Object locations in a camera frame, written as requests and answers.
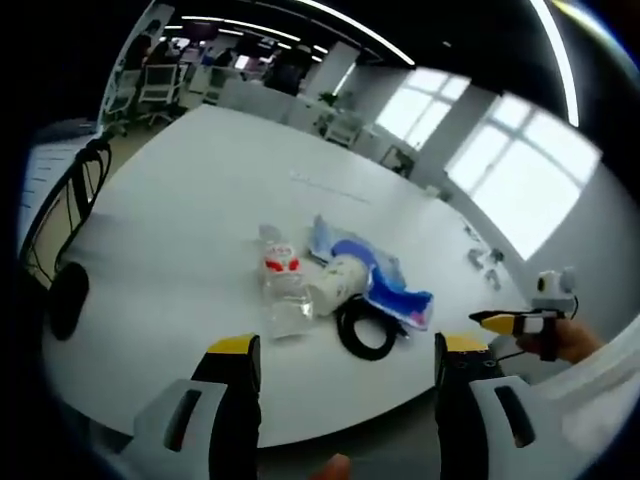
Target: black cable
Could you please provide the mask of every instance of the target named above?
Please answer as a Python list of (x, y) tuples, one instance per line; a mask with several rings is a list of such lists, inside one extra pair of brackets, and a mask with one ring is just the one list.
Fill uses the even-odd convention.
[(516, 353), (510, 353), (509, 355), (505, 355), (504, 357), (500, 357), (496, 359), (496, 362), (501, 362), (502, 360), (506, 360), (508, 358), (513, 358), (513, 357), (517, 357), (518, 355), (524, 355), (525, 352), (524, 350), (520, 350), (519, 352)]
[[(369, 347), (358, 338), (355, 325), (365, 319), (378, 323), (385, 332), (385, 341), (378, 348)], [(369, 304), (362, 295), (354, 295), (336, 310), (336, 321), (344, 347), (356, 357), (372, 362), (389, 355), (398, 334), (406, 335), (397, 319)]]
[(36, 261), (36, 265), (38, 266), (38, 270), (40, 270), (40, 273), (42, 273), (42, 275), (44, 275), (46, 279), (49, 280), (50, 283), (53, 283), (53, 279), (49, 276), (47, 272), (44, 271), (44, 268), (42, 268), (42, 264), (40, 263), (40, 259), (38, 258), (38, 253), (36, 252), (36, 249), (33, 246), (31, 247), (31, 252), (33, 253), (33, 258)]
[(571, 314), (571, 320), (573, 320), (576, 316), (576, 313), (578, 313), (578, 308), (580, 307), (580, 303), (578, 302), (578, 296), (574, 295), (573, 296), (573, 300), (575, 301), (574, 307), (573, 307), (573, 313)]

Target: white table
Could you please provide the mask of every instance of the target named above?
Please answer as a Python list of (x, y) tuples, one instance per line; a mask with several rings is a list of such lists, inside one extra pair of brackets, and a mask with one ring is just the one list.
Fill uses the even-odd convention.
[(91, 290), (71, 339), (45, 333), (53, 386), (88, 417), (132, 433), (135, 415), (190, 378), (209, 345), (264, 334), (258, 225), (277, 225), (301, 247), (318, 213), (399, 257), (408, 285), (435, 295), (432, 328), (378, 362), (348, 353), (331, 319), (296, 339), (263, 335), (261, 447), (414, 398), (434, 385), (434, 332), (489, 341), (467, 314), (522, 306), (507, 277), (495, 292), (466, 262), (472, 241), (449, 206), (352, 152), (205, 105), (118, 170), (74, 241), (67, 257), (85, 266)]

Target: office chair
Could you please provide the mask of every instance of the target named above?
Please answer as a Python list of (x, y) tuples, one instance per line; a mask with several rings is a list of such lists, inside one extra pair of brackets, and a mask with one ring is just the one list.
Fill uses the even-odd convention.
[(151, 103), (160, 109), (146, 113), (140, 120), (149, 119), (149, 126), (158, 118), (171, 123), (175, 120), (167, 108), (173, 103), (179, 84), (176, 82), (178, 65), (148, 65), (144, 69), (144, 83), (140, 91), (139, 103)]
[(111, 162), (108, 147), (107, 160), (99, 154), (104, 149), (104, 140), (91, 142), (76, 154), (74, 162), (54, 185), (19, 253), (21, 267), (47, 289), (46, 310), (51, 331), (58, 340), (66, 340), (73, 334), (89, 291), (84, 268), (65, 262), (62, 255), (89, 218)]
[(323, 137), (326, 141), (350, 149), (354, 144), (364, 122), (350, 112), (334, 115)]
[(396, 145), (392, 145), (380, 164), (401, 177), (409, 178), (415, 165), (415, 160), (410, 153), (402, 151)]
[(209, 85), (204, 92), (202, 101), (208, 105), (217, 105), (220, 100), (220, 94), (224, 88), (224, 84), (229, 78), (239, 78), (239, 73), (232, 68), (211, 67), (209, 76)]
[(106, 128), (115, 131), (123, 137), (127, 135), (127, 125), (131, 120), (127, 118), (131, 101), (136, 95), (136, 86), (140, 79), (141, 70), (125, 70), (121, 73), (115, 85), (113, 97), (108, 102), (105, 115), (110, 120), (106, 122)]

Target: finger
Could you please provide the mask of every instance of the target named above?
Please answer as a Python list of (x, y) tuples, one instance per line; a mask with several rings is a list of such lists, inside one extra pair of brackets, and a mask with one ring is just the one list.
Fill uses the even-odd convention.
[(528, 353), (540, 354), (540, 342), (532, 335), (522, 335), (516, 338), (516, 345)]
[(351, 471), (349, 457), (335, 454), (318, 473), (312, 475), (309, 480), (348, 480)]

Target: white wall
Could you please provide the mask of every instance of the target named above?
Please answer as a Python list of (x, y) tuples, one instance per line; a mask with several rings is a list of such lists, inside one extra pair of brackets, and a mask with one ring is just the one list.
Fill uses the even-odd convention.
[[(600, 164), (562, 224), (528, 261), (523, 261), (491, 220), (444, 172), (449, 159), (477, 128), (494, 100), (495, 94), (471, 85), (425, 143), (411, 180), (452, 194), (449, 203), (489, 245), (505, 253), (505, 266), (525, 298), (533, 295), (540, 271), (573, 266), (580, 300), (578, 317), (604, 340), (610, 340), (640, 312), (638, 205)], [(495, 346), (498, 355), (517, 351), (513, 341), (507, 339), (500, 339)], [(532, 381), (539, 381), (567, 365), (544, 363), (525, 355), (504, 362), (503, 367), (507, 373), (525, 373)]]
[(349, 45), (345, 45), (342, 42), (336, 43), (315, 74), (308, 75), (309, 83), (305, 88), (304, 94), (307, 97), (317, 99), (318, 95), (323, 92), (333, 93), (342, 77), (358, 58), (358, 55), (360, 55), (360, 52)]
[(357, 66), (342, 87), (353, 94), (354, 110), (373, 123), (410, 70)]

